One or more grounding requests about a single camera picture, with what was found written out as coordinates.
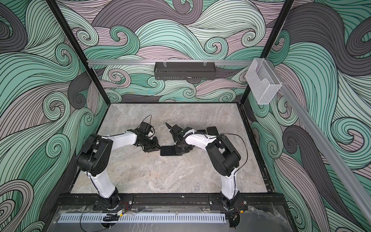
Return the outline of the light blue phone case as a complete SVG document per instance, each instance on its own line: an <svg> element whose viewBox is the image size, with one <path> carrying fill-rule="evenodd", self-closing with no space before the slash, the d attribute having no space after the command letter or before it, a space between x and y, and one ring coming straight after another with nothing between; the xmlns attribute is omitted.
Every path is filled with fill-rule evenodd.
<svg viewBox="0 0 371 232"><path fill-rule="evenodd" d="M168 154L168 153L160 153L160 156L163 156L163 157L170 157L170 156L181 156L181 154Z"/></svg>

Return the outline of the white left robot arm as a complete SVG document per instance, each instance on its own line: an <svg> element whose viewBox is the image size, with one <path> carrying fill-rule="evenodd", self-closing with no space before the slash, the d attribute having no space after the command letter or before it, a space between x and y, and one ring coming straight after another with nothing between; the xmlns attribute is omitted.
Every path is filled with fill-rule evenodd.
<svg viewBox="0 0 371 232"><path fill-rule="evenodd" d="M118 190L111 182L107 171L111 152L132 145L142 148L146 153L160 150L154 127L141 122L137 128L117 135L91 134L77 156L77 166L96 188L98 202L108 210L117 209L120 204Z"/></svg>

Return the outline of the dark blue phone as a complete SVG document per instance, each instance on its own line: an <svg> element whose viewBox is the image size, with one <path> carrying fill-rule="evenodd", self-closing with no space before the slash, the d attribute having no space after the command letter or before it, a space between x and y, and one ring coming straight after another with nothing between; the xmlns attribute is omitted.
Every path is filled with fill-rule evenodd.
<svg viewBox="0 0 371 232"><path fill-rule="evenodd" d="M175 154L177 153L175 146L162 146L160 153Z"/></svg>

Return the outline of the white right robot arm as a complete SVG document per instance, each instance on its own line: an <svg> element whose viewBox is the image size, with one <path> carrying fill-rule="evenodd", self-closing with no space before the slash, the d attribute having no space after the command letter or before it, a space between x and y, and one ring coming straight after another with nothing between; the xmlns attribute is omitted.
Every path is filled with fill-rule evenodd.
<svg viewBox="0 0 371 232"><path fill-rule="evenodd" d="M239 196L236 173L241 155L225 134L218 133L215 126L205 130L181 128L165 123L174 140L173 146L163 146L161 156L181 156L194 147L207 152L214 169L221 175L221 203L226 210L235 208Z"/></svg>

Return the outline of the black phone case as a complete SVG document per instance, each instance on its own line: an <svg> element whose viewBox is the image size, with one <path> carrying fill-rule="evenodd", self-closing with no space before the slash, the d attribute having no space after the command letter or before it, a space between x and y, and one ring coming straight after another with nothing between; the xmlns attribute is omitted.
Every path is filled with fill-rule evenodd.
<svg viewBox="0 0 371 232"><path fill-rule="evenodd" d="M207 127L206 132L210 136L218 136L219 132L215 126Z"/></svg>

